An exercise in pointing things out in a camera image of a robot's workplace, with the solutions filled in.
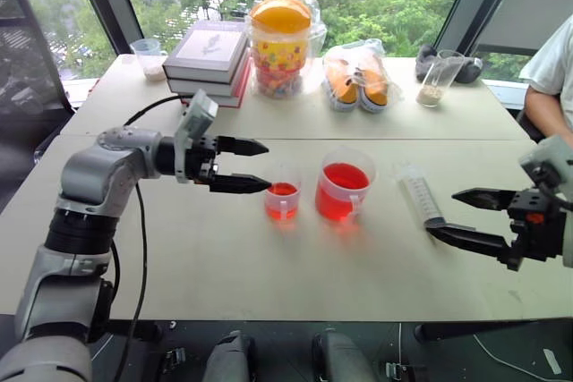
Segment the clear plastic cup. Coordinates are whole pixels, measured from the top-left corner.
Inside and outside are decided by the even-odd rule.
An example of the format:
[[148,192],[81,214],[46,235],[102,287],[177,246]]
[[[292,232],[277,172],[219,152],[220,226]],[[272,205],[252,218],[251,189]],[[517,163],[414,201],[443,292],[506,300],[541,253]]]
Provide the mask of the clear plastic cup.
[[423,79],[416,101],[428,107],[437,106],[441,98],[448,92],[465,60],[466,58],[456,51],[441,50]]
[[139,39],[132,42],[130,47],[137,55],[143,74],[149,81],[162,81],[166,78],[163,71],[165,58],[162,55],[167,55],[167,51],[161,49],[161,43],[157,39]]
[[265,191],[267,215],[278,221],[295,217],[302,185],[298,169],[288,163],[278,163],[270,167],[263,177],[272,183]]
[[376,179],[376,166],[366,154],[340,147],[322,160],[316,208],[333,221],[352,221]]

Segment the black cable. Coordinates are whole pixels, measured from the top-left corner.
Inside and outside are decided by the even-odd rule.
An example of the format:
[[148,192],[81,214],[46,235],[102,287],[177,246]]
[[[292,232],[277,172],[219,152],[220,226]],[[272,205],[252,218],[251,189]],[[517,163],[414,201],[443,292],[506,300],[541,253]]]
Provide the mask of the black cable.
[[117,295],[117,290],[119,290],[119,281],[121,280],[121,268],[119,264],[119,254],[117,253],[117,247],[115,246],[115,241],[111,241],[111,255],[114,257],[114,271],[115,271],[115,279],[114,279],[114,293],[111,297],[111,301],[115,300],[115,296]]
[[141,289],[140,298],[137,301],[137,308],[133,314],[132,323],[129,326],[129,332],[127,338],[125,339],[124,350],[122,351],[122,358],[117,366],[117,371],[115,372],[114,382],[119,382],[122,373],[124,372],[125,363],[127,362],[127,356],[129,355],[129,349],[133,340],[133,333],[135,332],[135,326],[140,317],[141,307],[143,306],[143,300],[145,299],[145,288],[147,286],[147,230],[145,229],[145,207],[143,206],[143,197],[141,195],[140,185],[135,184],[135,191],[137,192],[137,199],[140,202],[140,212],[141,212],[141,236],[143,239],[143,268],[141,272]]
[[151,105],[145,106],[141,111],[139,111],[137,114],[133,115],[129,120],[127,120],[124,126],[132,125],[154,107],[163,105],[164,103],[170,102],[171,100],[183,100],[184,98],[192,98],[192,96],[169,96],[168,98],[162,98],[157,102],[152,103]]
[[539,185],[537,185],[537,188],[539,188],[539,191],[542,193],[543,196],[551,200],[560,208],[564,208],[565,210],[568,211],[573,211],[573,203],[557,197],[545,183],[540,183]]

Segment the white table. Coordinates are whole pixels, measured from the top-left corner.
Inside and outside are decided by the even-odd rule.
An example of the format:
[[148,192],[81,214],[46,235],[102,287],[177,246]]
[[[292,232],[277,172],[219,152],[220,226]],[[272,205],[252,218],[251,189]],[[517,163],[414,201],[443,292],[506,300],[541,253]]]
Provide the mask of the white table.
[[[0,216],[0,313],[14,313],[36,247],[45,240],[66,159],[92,137],[58,137]],[[148,291],[142,318],[260,320],[494,320],[571,317],[573,271],[561,260],[526,260],[519,272],[436,242],[392,177],[409,160],[425,172],[450,222],[511,237],[504,214],[450,195],[475,186],[522,189],[517,159],[527,140],[263,140],[270,153],[222,155],[221,172],[261,174],[273,161],[303,160],[294,225],[277,228],[262,196],[208,193],[164,177],[141,184],[148,214]],[[337,145],[368,152],[378,179],[360,224],[342,228],[314,209],[323,155]],[[114,318],[133,314],[141,276],[139,209],[132,196],[118,226],[122,283]]]
[[[334,112],[316,86],[310,94],[289,100],[266,98],[252,90],[240,109],[219,110],[210,133],[254,139],[527,139],[480,81],[455,84],[440,106],[431,109],[415,102],[420,84],[415,80],[414,59],[388,58],[384,62],[390,78],[402,88],[403,100],[378,115],[362,109]],[[320,62],[312,73],[320,77]],[[120,55],[62,134],[97,135],[171,95],[165,81],[145,80],[133,55]],[[150,111],[137,125],[173,134],[181,111],[178,101],[170,102]]]

